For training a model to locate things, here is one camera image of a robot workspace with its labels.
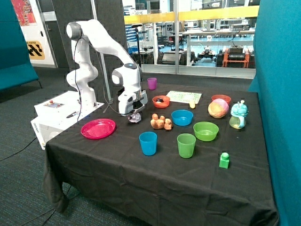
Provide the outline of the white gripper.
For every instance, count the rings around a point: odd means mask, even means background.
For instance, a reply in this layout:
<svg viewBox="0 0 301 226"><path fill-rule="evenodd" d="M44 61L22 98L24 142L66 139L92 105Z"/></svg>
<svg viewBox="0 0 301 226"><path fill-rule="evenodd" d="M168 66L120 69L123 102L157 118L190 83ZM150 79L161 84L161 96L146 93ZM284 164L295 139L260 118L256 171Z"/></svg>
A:
<svg viewBox="0 0 301 226"><path fill-rule="evenodd" d="M118 101L119 113L121 115L129 115L128 118L132 119L133 113L142 113L145 105L148 103L148 98L145 90L142 90L140 93L123 91L118 96Z"/></svg>

